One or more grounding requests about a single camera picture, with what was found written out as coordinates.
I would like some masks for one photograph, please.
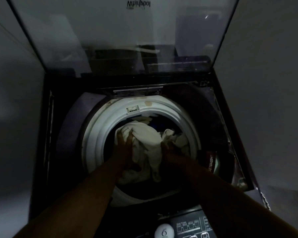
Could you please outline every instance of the person's left hand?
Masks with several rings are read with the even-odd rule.
[[[121,130],[117,132],[117,145],[114,145],[111,157],[116,160],[116,162],[122,165],[122,168],[132,169],[135,171],[141,171],[138,164],[132,161],[132,130],[129,132],[126,143],[124,142],[123,134]]]

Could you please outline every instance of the washing machine lid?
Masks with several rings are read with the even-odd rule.
[[[45,70],[209,71],[238,0],[7,0]]]

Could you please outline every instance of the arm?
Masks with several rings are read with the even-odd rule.
[[[92,238],[106,211],[116,181],[123,169],[132,163],[132,134],[129,134],[126,144],[121,132],[117,136],[118,146],[114,148],[112,157],[27,224],[15,238]]]
[[[296,229],[240,190],[172,148],[161,147],[163,165],[183,173],[218,238],[298,237]]]

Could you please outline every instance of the white wall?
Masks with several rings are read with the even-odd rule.
[[[259,183],[298,190],[298,0],[240,0],[215,71]]]
[[[5,0],[0,23],[26,46],[0,28],[0,238],[9,238],[28,221],[43,69]]]

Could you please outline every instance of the round dial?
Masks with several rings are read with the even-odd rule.
[[[154,238],[174,238],[174,230],[169,224],[159,225],[154,233]]]

